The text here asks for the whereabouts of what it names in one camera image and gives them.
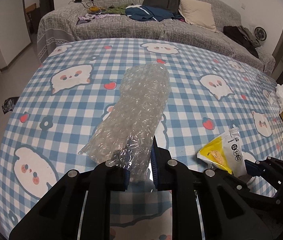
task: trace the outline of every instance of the blue jacket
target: blue jacket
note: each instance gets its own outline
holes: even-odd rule
[[[162,21],[165,19],[171,19],[174,15],[164,9],[154,8],[151,6],[141,5],[139,7],[132,7],[126,9],[126,15],[136,21]]]

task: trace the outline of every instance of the sofa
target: sofa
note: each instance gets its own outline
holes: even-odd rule
[[[143,0],[93,0],[95,6],[109,7],[122,4],[142,4]],[[139,22],[127,16],[107,17],[77,25],[78,16],[85,15],[86,8],[73,3],[54,10],[40,21],[38,30],[38,56],[43,62],[60,44],[100,38],[147,38],[188,44],[229,56],[247,63],[270,75],[275,59],[262,47],[256,48],[259,59],[244,47],[222,33],[224,26],[241,25],[241,16],[232,7],[220,0],[200,0],[211,4],[216,28],[215,33],[197,25],[189,25],[179,20]]]

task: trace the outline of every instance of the beige pillow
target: beige pillow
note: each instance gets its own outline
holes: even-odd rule
[[[199,25],[213,32],[218,32],[210,3],[197,0],[180,0],[179,12],[185,18],[186,23]]]

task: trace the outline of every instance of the silver bolt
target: silver bolt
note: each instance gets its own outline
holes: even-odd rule
[[[71,170],[71,171],[69,171],[69,172],[67,173],[67,175],[68,175],[68,177],[73,178],[73,177],[75,177],[75,176],[77,175],[77,171]]]
[[[168,163],[169,166],[176,166],[177,165],[177,161],[174,160],[174,159],[169,160],[167,163]]]
[[[213,177],[213,176],[215,176],[215,172],[214,172],[213,170],[206,170],[205,173],[206,173],[206,175],[207,175],[208,177]]]
[[[115,162],[114,162],[114,161],[111,161],[111,160],[108,160],[108,161],[106,161],[105,165],[106,165],[107,167],[112,167],[112,166],[115,165]]]

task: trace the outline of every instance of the blue checkered tablecloth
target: blue checkered tablecloth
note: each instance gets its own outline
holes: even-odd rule
[[[249,65],[165,41],[64,44],[31,78],[6,127],[0,148],[0,219],[6,236],[68,170],[84,172],[96,166],[77,152],[118,101],[126,69],[149,62],[163,63],[170,74],[171,93],[155,135],[173,158],[203,171],[207,165],[195,153],[236,126],[245,158],[283,160],[276,82]],[[275,194],[258,177],[250,188]],[[170,239],[171,193],[157,192],[149,178],[125,193],[113,192],[111,224],[116,240],[129,232],[134,239]],[[152,229],[138,233],[137,228],[145,227]]]

